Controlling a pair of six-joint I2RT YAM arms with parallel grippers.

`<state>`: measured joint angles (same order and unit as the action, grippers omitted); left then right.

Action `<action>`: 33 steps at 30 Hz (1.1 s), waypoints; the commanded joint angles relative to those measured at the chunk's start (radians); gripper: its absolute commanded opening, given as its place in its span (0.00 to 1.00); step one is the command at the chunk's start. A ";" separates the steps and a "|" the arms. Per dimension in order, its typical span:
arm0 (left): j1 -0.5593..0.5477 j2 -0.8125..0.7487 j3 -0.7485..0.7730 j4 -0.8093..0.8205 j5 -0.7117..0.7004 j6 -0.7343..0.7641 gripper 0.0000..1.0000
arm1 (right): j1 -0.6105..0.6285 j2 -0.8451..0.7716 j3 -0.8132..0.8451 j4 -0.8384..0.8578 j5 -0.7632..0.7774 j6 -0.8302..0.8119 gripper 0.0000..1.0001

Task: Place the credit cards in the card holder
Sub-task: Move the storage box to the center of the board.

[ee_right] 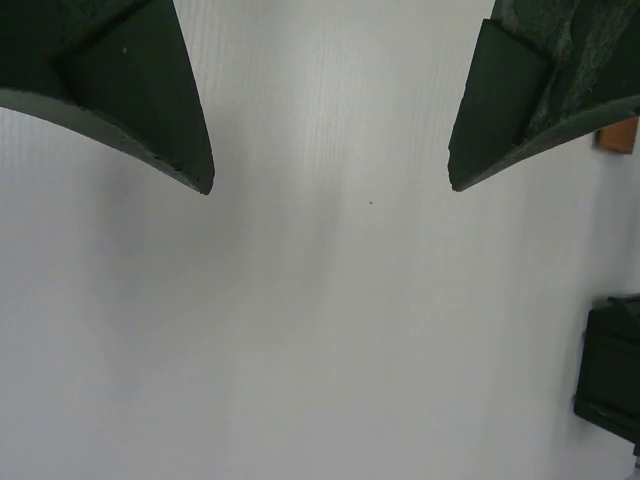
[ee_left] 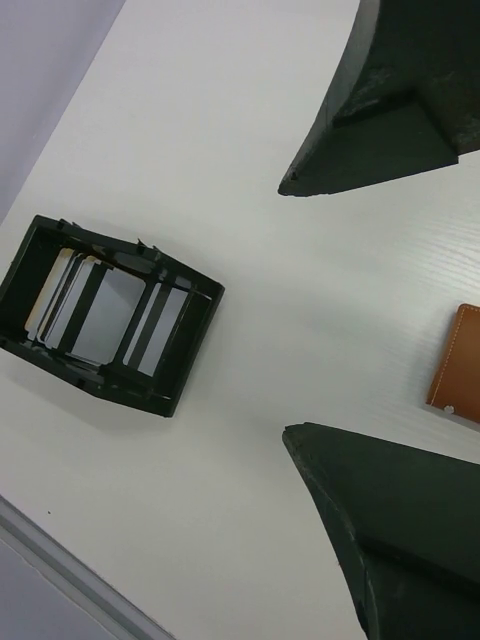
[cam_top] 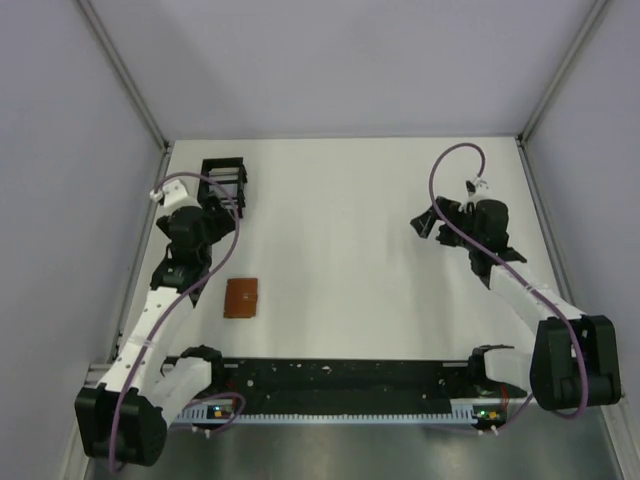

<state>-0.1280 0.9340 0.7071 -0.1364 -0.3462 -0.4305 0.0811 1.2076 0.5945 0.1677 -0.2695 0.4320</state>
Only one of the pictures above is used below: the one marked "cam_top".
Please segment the black card rack box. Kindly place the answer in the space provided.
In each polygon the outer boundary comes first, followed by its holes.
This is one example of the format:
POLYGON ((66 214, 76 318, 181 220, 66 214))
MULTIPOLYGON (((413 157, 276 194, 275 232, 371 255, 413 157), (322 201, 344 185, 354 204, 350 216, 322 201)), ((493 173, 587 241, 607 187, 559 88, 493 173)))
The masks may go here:
POLYGON ((208 158, 201 164, 201 174, 219 184, 229 195, 204 180, 199 181, 197 200, 201 206, 214 209, 224 206, 227 210, 237 209, 242 218, 246 199, 244 188, 248 183, 247 170, 242 157, 208 158))

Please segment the brown leather card holder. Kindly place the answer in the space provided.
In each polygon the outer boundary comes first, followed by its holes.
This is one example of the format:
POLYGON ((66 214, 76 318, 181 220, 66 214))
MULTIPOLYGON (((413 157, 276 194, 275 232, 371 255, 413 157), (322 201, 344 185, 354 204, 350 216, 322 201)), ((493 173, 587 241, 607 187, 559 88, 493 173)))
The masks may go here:
POLYGON ((232 278, 227 281, 224 317, 248 319, 257 314, 259 282, 257 278, 232 278))

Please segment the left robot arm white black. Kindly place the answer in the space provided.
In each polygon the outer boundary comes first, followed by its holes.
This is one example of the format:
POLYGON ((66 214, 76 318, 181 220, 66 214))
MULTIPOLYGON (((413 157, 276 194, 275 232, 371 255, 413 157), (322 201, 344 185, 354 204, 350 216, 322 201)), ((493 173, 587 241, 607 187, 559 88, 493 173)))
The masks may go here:
POLYGON ((84 453, 112 463, 153 465, 175 419, 197 395, 216 396, 227 382, 217 366, 220 354, 210 347, 190 347, 169 373, 162 369, 174 337, 219 269, 213 246, 238 235, 241 214, 235 204, 200 203, 187 193, 166 194, 160 204, 156 226, 168 243, 142 312, 110 368, 74 401, 84 453))

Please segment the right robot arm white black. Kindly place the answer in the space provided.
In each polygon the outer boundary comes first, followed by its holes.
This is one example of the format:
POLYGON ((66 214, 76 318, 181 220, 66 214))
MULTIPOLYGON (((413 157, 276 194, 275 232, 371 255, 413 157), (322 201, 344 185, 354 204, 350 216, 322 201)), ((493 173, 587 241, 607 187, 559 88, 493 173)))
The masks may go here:
POLYGON ((535 281, 526 258, 509 244, 509 213, 498 200, 469 204, 439 196, 411 227, 421 238, 467 251, 471 271, 502 297, 534 335, 530 353, 491 347, 467 370, 469 388, 487 396, 503 382, 533 394, 545 410, 569 417, 622 397, 615 327, 588 315, 535 281))

